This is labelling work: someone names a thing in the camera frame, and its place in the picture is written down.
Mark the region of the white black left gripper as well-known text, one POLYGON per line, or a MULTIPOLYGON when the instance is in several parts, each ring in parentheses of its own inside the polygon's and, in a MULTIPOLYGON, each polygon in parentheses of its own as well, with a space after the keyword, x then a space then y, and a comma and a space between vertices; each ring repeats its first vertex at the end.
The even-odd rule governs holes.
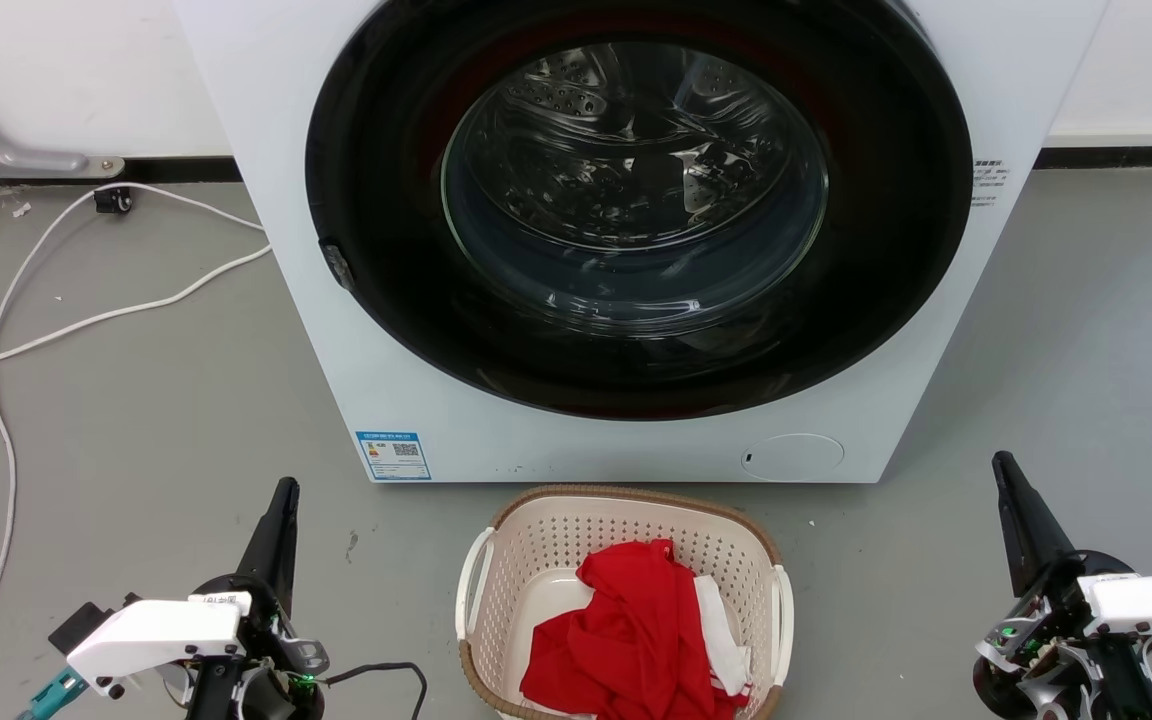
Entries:
POLYGON ((300 483, 280 478, 236 574, 185 600, 129 594, 122 609, 86 602, 50 635, 67 665, 47 684, 47 715, 92 691, 119 700, 141 674, 179 688, 187 719, 320 719, 323 644, 291 628, 300 483))

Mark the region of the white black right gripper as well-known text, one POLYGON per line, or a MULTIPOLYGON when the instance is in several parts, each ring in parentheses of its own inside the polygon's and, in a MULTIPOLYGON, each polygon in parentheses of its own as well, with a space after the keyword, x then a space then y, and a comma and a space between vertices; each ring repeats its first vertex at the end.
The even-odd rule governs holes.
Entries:
POLYGON ((1018 601, 975 647, 979 702, 1001 719, 1152 719, 1152 575, 1075 551, 1011 452, 992 471, 1018 601))

